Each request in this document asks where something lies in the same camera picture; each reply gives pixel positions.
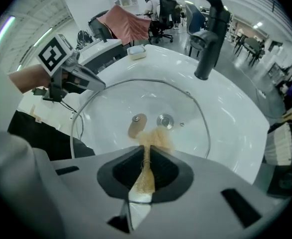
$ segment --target person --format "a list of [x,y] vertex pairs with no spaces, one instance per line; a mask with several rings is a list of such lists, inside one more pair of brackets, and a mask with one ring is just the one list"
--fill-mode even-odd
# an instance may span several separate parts
[[[41,65],[30,66],[8,76],[22,93],[38,87],[48,88],[51,83],[50,76]],[[67,74],[63,73],[63,79],[66,78]],[[7,131],[25,139],[31,147],[44,150],[51,161],[72,157],[70,136],[43,122],[36,122],[31,115],[16,111]],[[76,138],[74,138],[74,152],[76,157],[95,155],[92,149]]]
[[174,21],[173,29],[175,29],[175,30],[179,29],[180,13],[181,13],[181,6],[179,4],[177,4],[175,7],[174,15],[173,15],[173,21]]
[[159,26],[159,21],[157,19],[157,7],[159,6],[159,0],[145,0],[146,2],[146,9],[145,9],[145,14],[149,15],[151,18],[151,23],[150,23],[150,31],[153,36],[158,35],[158,26]]

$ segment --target black faucet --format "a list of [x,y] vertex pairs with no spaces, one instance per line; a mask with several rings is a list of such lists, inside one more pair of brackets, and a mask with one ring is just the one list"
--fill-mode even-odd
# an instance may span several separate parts
[[207,80],[211,70],[216,66],[221,46],[224,42],[230,12],[226,10],[221,0],[207,0],[211,7],[206,30],[196,33],[202,46],[198,67],[195,76],[201,80]]

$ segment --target black chair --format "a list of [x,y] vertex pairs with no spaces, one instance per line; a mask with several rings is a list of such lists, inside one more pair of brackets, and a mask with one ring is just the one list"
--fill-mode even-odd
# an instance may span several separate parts
[[238,50],[239,50],[240,48],[242,48],[242,45],[244,44],[244,40],[245,40],[246,38],[248,38],[248,37],[247,37],[246,35],[242,34],[241,37],[239,37],[239,38],[237,39],[237,41],[236,41],[236,45],[235,45],[235,48],[234,48],[234,49],[236,49],[237,46],[238,46],[238,49],[237,49],[237,51],[236,51],[235,54],[237,54]]
[[182,11],[182,12],[180,13],[180,17],[182,18],[181,25],[184,26],[184,24],[187,23],[186,14]]
[[104,35],[104,37],[106,39],[113,39],[113,36],[110,33],[110,31],[108,30],[108,28],[104,24],[100,23],[97,19],[97,18],[103,16],[104,14],[106,14],[107,12],[108,12],[108,10],[100,12],[99,14],[97,14],[96,16],[91,18],[90,21],[88,21],[88,25],[89,25],[90,29],[92,30],[93,36],[95,39],[99,39],[99,38],[103,39],[102,35]]
[[159,25],[160,30],[158,36],[156,36],[155,43],[159,42],[160,38],[168,38],[170,42],[173,42],[173,37],[171,34],[164,34],[165,30],[172,29],[174,26],[173,22],[169,20],[174,14],[175,7],[177,5],[176,0],[159,0],[160,12],[159,12]]
[[192,48],[198,50],[197,56],[201,49],[201,45],[198,43],[198,37],[196,33],[200,31],[205,25],[206,17],[198,10],[193,4],[186,4],[186,16],[187,16],[187,32],[190,35],[190,49],[189,57],[191,55]]

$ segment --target person's arm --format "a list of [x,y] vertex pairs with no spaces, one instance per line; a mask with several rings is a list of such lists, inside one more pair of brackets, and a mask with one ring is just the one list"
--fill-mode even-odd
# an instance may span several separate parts
[[148,1],[146,3],[146,10],[145,10],[144,14],[151,14],[151,13],[152,13],[151,2]]
[[41,65],[30,66],[8,76],[22,93],[37,87],[48,88],[51,82],[50,76]]

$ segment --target ceiling light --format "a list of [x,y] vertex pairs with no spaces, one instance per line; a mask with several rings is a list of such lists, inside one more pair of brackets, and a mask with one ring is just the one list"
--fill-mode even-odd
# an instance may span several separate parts
[[36,43],[33,45],[33,47],[35,47],[37,44],[39,44],[39,42],[50,32],[52,30],[52,27],[49,29],[49,30],[47,30],[41,37],[40,37],[40,39],[38,39],[37,41],[36,41]]
[[10,25],[12,24],[12,22],[15,20],[15,17],[10,16],[8,18],[8,20],[6,21],[6,23],[4,24],[4,26],[2,27],[1,31],[0,31],[0,42],[1,39],[3,38],[5,32],[8,30],[8,28],[10,27]]

